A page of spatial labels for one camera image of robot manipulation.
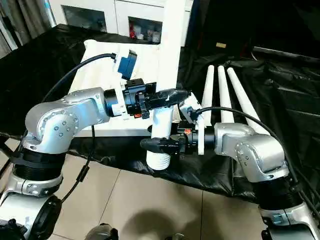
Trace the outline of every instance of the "white pipe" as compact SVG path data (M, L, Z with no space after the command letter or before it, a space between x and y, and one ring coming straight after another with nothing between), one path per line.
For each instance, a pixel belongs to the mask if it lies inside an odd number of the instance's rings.
M250 99L248 98L246 91L242 87L239 78L237 77L234 69L232 67L229 67L227 69L227 73L229 75L229 78L231 80L232 86L234 88L236 97L238 98L238 101L241 105L242 111L248 115L251 115L257 120L260 120L256 110L254 109ZM270 135L267 130L265 130L262 126L258 125L254 121L246 118L246 121L250 127L252 127L257 133L259 134L267 134Z
M212 95L214 91L214 73L215 67L210 65L208 67L208 72L206 73L206 79L204 84L204 91L202 96L201 106L203 108L212 106ZM204 125L211 126L211 111L205 111L203 113L204 116Z
M186 0L165 1L156 82L157 92L177 86L185 4ZM169 138L172 116L173 107L154 110L152 138ZM170 155L147 151L146 163L154 170L163 170L170 164Z
M232 108L224 66L218 67L218 78L219 78L220 106L225 108ZM221 111L221 122L234 123L235 119L234 119L233 113L230 111Z

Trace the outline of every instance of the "tile floor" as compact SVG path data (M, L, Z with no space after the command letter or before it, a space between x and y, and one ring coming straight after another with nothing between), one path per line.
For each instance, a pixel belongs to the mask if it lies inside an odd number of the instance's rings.
M14 149L18 142L7 145ZM6 156L0 152L0 165ZM68 155L62 198L85 160ZM188 240L260 240L264 225L257 206L163 179L90 163L83 183L63 204L49 240L83 240L99 223L119 230L122 240L163 240L184 233ZM0 181L3 188L8 172Z

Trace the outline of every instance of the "curtain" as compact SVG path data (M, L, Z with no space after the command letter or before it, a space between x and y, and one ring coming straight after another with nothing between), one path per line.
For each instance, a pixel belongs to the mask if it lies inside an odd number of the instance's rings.
M51 28L44 0L0 0L22 44Z
M10 47L7 44L7 41L0 31L0 58L3 58L5 55L9 54L11 52Z

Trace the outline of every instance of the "black cord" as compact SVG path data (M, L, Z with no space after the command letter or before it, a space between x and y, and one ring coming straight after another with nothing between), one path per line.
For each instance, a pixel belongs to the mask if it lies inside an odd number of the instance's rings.
M270 135L272 137L274 137L281 145L283 148L283 152L284 155L286 157L286 161L288 164L288 168L289 171L291 173L292 179L294 181L295 184L298 184L298 178L295 172L295 169L297 170L297 172L299 173L299 175L302 177L302 179L307 183L308 187L311 189L311 191L314 193L314 195L316 196L316 198L318 199L318 201L320 201L320 195L318 194L317 190L315 188L312 187L311 183L308 181L308 179L306 178L306 176L303 175L303 173L296 167L294 167L293 162L291 161L291 159L289 158L288 152L286 151L286 149L284 148L284 145L281 143L280 139L278 138L278 136L267 126L265 125L263 122L261 122L260 120L254 118L253 116L246 114L242 111L233 109L233 108L228 108L228 107L223 107L223 106L211 106L211 107L205 107L202 109L198 109L195 111L195 117L197 118L201 113L206 112L206 111L214 111L214 112L220 112L220 111L228 111L228 112L232 112L232 113L236 113L239 114L247 119L252 120L253 122L255 122L256 124L260 125L261 127L263 127L265 130L267 130ZM320 213L317 211L317 208L313 205L313 203L310 201L310 199L307 197L307 195L305 194L305 192L303 190L299 191L301 198L305 201L305 203L308 205L308 207L314 212L314 214L316 215L319 223L320 223Z
M88 63L91 63L95 60L98 60L98 59L103 59L103 58L112 58L112 59L116 59L116 54L115 53L104 53L104 54L100 54L100 55L97 55L97 56L93 56L93 57L90 57L88 58L87 60L81 62L80 64L78 64L77 66L75 66L74 68L72 68L67 74L65 74L50 90L49 92L44 96L44 98L42 99L42 101L40 103L44 103L45 101L48 100L48 98L66 81L68 80L68 78L70 76L72 76L72 74L74 72L76 72L78 69L80 69L81 67L83 67L84 65L87 65ZM25 138L25 136L28 134L28 131L25 130L23 135L22 135L22 138L21 138L21 141L20 141L20 144L18 146L18 151L21 152L22 150L22 140Z
M63 203L67 198L72 194L72 192L76 189L78 184L82 182L85 179L85 176L89 170L89 163L91 161L91 158L95 152L96 148L96 132L95 132L95 126L91 126L91 131L92 131L92 146L91 146L91 151L87 157L85 165L82 167L81 171L79 172L78 177L76 178L76 181L72 188L68 191L68 193L62 198L61 203Z
M307 195L305 194L305 192L303 190L301 190L299 192L300 197L305 201L306 205L312 210L312 212L315 214L316 218L318 219L318 223L320 224L320 213L318 212L317 208L315 207L315 205L313 205L313 203L310 201L310 199L307 197Z

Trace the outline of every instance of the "glass cabinet door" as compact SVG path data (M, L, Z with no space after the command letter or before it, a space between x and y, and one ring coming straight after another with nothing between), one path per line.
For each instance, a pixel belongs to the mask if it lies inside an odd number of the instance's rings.
M118 33L114 0L50 0L57 24Z
M116 0L115 9L118 34L154 44L161 42L164 7ZM185 11L181 46L185 45L189 19L190 11Z

